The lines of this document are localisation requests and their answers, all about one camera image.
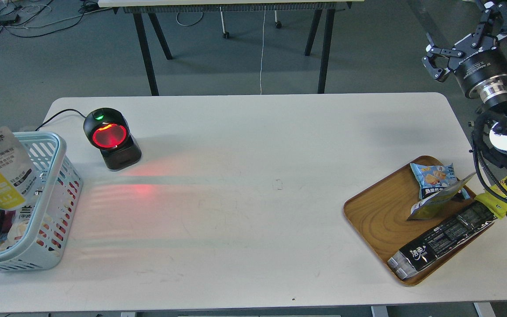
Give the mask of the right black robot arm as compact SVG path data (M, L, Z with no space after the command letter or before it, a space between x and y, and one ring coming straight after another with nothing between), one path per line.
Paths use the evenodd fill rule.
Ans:
M507 59L500 41L507 37L507 2L477 1L481 17L475 31L451 48L441 48L428 35L422 59L430 76L444 82L454 74L468 99L481 99L473 123L471 152L487 203L507 214Z

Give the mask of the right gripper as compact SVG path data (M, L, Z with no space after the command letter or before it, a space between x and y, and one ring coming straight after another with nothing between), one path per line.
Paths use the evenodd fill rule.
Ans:
M474 37L465 37L453 48L438 47L426 33L428 46L422 58L431 78L444 82L454 73L468 99L492 99L507 94L507 60L499 43L507 38L507 2L475 0L481 18Z

